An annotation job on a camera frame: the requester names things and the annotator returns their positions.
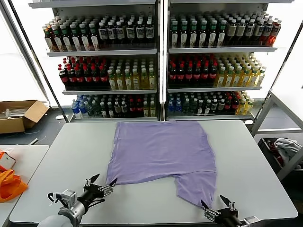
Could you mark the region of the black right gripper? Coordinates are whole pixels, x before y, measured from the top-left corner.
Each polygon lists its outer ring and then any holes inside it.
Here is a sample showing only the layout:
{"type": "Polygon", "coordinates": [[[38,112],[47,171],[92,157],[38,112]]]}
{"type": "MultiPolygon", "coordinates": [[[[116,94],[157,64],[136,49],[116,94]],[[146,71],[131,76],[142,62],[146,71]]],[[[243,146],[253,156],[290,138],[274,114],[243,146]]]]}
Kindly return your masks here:
{"type": "Polygon", "coordinates": [[[230,210],[218,210],[218,212],[220,212],[219,214],[217,211],[210,209],[203,200],[200,200],[205,217],[215,217],[215,223],[222,224],[225,227],[241,227],[243,223],[238,219],[238,211],[235,208],[235,202],[231,202],[227,197],[221,194],[220,198],[230,210]]]}

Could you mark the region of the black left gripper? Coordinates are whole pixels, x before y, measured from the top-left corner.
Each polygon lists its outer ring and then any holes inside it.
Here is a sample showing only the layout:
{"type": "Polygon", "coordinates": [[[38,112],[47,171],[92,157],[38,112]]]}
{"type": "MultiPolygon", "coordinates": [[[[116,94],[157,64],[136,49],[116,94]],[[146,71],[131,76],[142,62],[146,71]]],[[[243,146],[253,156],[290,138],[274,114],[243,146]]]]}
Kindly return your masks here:
{"type": "Polygon", "coordinates": [[[94,206],[95,203],[97,204],[104,202],[105,199],[103,197],[110,195],[114,190],[117,178],[114,179],[109,185],[101,187],[99,185],[93,184],[99,176],[100,174],[96,174],[90,179],[86,179],[83,187],[84,192],[79,197],[79,202],[81,202],[84,207],[94,206]]]}

